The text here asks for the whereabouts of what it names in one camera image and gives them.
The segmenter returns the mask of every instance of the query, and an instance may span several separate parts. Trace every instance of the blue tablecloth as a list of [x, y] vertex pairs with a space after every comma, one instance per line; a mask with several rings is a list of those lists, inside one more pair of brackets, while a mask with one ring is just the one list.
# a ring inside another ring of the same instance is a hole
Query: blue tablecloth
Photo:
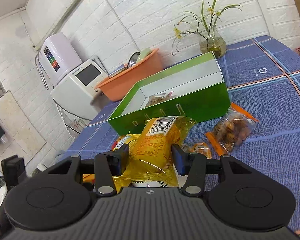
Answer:
[[[300, 230], [300, 56], [276, 39], [261, 36], [227, 46], [218, 62], [231, 101], [260, 120], [232, 155], [293, 192], [297, 207], [289, 226]], [[65, 155], [87, 159], [108, 151], [118, 135], [106, 120], [118, 104], [107, 105]], [[195, 125], [185, 142], [205, 140], [217, 121]], [[216, 184], [217, 177], [209, 175], [206, 189]]]

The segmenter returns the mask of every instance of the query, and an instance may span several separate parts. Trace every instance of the circular pad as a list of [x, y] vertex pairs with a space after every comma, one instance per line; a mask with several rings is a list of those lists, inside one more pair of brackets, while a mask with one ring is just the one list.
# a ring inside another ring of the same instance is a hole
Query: circular pad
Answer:
[[244, 175], [233, 174], [209, 192], [207, 200], [215, 216], [244, 230], [286, 226], [296, 206], [290, 190], [266, 176]]
[[53, 187], [36, 188], [27, 196], [29, 205], [35, 208], [51, 208], [62, 202], [64, 195], [61, 190]]
[[269, 205], [273, 199], [272, 194], [261, 187], [246, 187], [237, 191], [236, 200], [249, 208], [262, 208]]
[[90, 205], [88, 190], [70, 176], [39, 174], [8, 192], [4, 210], [16, 227], [47, 231], [78, 221]]

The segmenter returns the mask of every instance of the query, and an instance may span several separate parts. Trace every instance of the barcode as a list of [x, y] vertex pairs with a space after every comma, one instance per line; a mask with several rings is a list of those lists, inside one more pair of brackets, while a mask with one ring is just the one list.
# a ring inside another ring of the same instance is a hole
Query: barcode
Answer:
[[152, 124], [147, 135], [154, 135], [158, 133], [163, 133], [165, 135], [169, 131], [176, 118], [177, 116], [167, 116], [158, 118]]

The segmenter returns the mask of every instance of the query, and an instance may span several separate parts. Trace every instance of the logo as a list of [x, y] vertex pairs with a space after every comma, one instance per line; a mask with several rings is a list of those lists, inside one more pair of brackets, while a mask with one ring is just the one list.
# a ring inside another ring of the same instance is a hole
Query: logo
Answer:
[[261, 68], [258, 70], [259, 73], [267, 73], [267, 69], [266, 68]]
[[155, 191], [153, 191], [153, 190], [151, 189], [151, 190], [146, 191], [146, 193], [149, 194], [149, 195], [152, 195], [152, 194], [155, 193]]

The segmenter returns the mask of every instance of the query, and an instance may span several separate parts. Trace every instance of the metal screw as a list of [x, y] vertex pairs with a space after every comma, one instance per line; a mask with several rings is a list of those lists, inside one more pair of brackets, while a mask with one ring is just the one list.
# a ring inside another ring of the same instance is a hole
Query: metal screw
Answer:
[[201, 188], [199, 188], [198, 186], [189, 186], [186, 187], [186, 192], [189, 194], [198, 194], [199, 192], [201, 192]]
[[113, 192], [113, 187], [110, 186], [102, 186], [100, 188], [98, 188], [98, 192], [101, 194], [109, 194]]

